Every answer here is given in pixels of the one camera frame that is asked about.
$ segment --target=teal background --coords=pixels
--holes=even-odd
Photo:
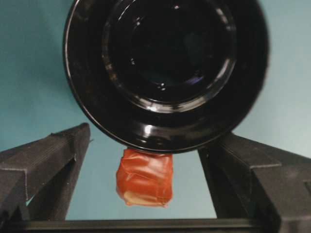
[[[270,30],[270,68],[258,102],[235,133],[311,157],[311,1],[260,2]],[[63,69],[71,3],[0,0],[0,151],[89,122]],[[174,157],[169,208],[127,207],[115,192],[124,146],[92,124],[91,133],[68,219],[216,217],[196,152]]]

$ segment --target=wrapped package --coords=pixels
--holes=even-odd
[[[117,192],[129,206],[167,207],[172,179],[173,155],[127,149],[117,171]]]

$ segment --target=black cylindrical object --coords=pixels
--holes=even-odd
[[[247,115],[268,33],[256,0],[76,0],[69,84],[104,133],[139,150],[204,147]]]

